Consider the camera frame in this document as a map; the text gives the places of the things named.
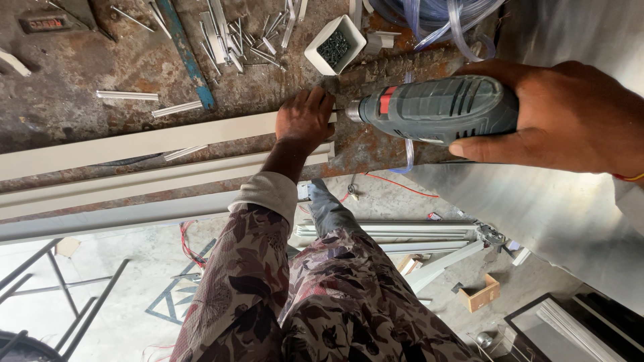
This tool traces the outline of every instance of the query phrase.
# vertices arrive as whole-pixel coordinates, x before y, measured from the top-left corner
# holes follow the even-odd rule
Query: transparent hose
[[[459,24],[465,24],[461,26],[460,33],[463,34],[492,14],[504,1],[459,1],[458,4],[461,7]],[[370,3],[387,21],[412,29],[419,40],[419,44],[414,48],[416,51],[431,43],[446,41],[453,37],[452,32],[447,32],[451,28],[447,0],[370,0]],[[491,54],[495,53],[492,40],[489,37],[479,37],[477,40],[488,49],[486,58],[491,58],[493,56]]]
[[[404,74],[404,83],[411,83],[413,78],[413,74],[408,71],[407,73]],[[413,168],[413,141],[406,138],[404,140],[404,147],[405,150],[407,151],[407,167],[399,167],[399,168],[390,168],[389,171],[394,172],[394,173],[407,173],[412,170]]]
[[[390,168],[389,171],[395,173],[407,173],[412,170],[413,167],[413,141],[406,138],[404,140],[404,146],[407,149],[407,167],[400,168]]]

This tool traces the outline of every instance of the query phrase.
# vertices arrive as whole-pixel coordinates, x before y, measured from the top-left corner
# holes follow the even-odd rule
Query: red thread bracelet
[[[626,177],[626,176],[619,175],[617,173],[614,173],[612,175],[615,176],[616,178],[619,178],[622,181],[628,181],[628,182],[635,182],[644,178],[644,173],[635,177]]]

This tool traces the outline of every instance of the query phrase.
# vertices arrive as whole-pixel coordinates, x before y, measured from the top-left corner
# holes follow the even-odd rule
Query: workbench surface
[[[241,17],[243,26],[253,34],[261,33],[266,15],[274,16],[283,10],[282,0],[222,2],[227,19],[231,21]],[[58,3],[65,6],[63,0]],[[396,37],[394,49],[383,49],[379,55],[361,53],[340,76],[324,77],[305,58],[304,49],[325,24],[348,13],[348,1],[309,0],[306,18],[296,23],[289,47],[286,50],[279,47],[284,26],[278,27],[280,36],[273,40],[278,49],[278,59],[288,71],[282,72],[275,66],[248,67],[244,75],[237,75],[234,66],[221,64],[223,76],[217,77],[219,85],[216,85],[212,82],[215,70],[199,44],[203,41],[199,13],[207,11],[205,0],[173,0],[196,60],[209,81],[215,107],[155,119],[150,114],[153,110],[199,98],[172,40],[161,29],[152,33],[119,16],[109,8],[112,4],[116,2],[90,0],[97,23],[117,39],[116,44],[98,32],[23,35],[15,20],[16,14],[53,9],[44,1],[3,2],[5,11],[0,14],[0,47],[25,63],[32,74],[23,78],[7,63],[0,62],[0,72],[3,73],[0,77],[0,153],[275,111],[300,89],[317,84],[336,94],[337,106],[342,108],[350,99],[366,95],[378,87],[403,83],[407,71],[412,71],[415,81],[423,81],[447,76],[463,62],[460,53],[448,44],[413,54],[411,49],[415,41],[409,29],[393,26],[376,13],[364,11],[363,32],[402,32]],[[118,6],[139,21],[158,28],[143,1],[121,0]],[[264,62],[251,56],[250,52],[246,53],[247,63]],[[159,101],[98,99],[95,96],[97,90],[158,93]],[[130,166],[88,166],[5,180],[0,182],[0,192],[268,151],[274,140],[274,134],[263,135],[211,144],[170,162],[156,157]],[[336,142],[336,157],[327,164],[305,167],[302,180],[406,164],[403,139],[391,137],[366,124],[351,122],[342,113],[332,140]],[[431,144],[416,142],[415,151],[416,164],[453,158],[446,148]],[[141,195],[19,219],[230,191],[238,189],[247,179]]]

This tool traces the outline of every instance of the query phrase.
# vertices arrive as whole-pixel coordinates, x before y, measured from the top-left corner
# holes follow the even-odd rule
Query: hand
[[[275,134],[276,147],[288,145],[309,156],[322,141],[335,131],[328,124],[336,98],[320,86],[311,92],[301,90],[295,98],[287,100],[279,109]]]
[[[516,133],[462,138],[456,156],[575,172],[644,173],[644,99],[592,66],[540,68],[492,60],[455,75],[498,79],[519,98]]]

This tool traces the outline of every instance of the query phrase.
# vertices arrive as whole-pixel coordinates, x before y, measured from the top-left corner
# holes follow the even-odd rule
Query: square container
[[[351,48],[346,52],[345,56],[337,62],[336,66],[331,68],[324,58],[317,52],[318,46],[327,41],[327,39],[338,29],[346,38],[346,41],[351,45]],[[338,75],[344,70],[354,58],[360,53],[362,48],[365,47],[366,39],[360,34],[358,28],[355,27],[349,16],[342,15],[337,19],[331,20],[316,36],[315,39],[307,46],[304,51],[304,56],[308,61],[313,64],[317,70],[323,75]]]

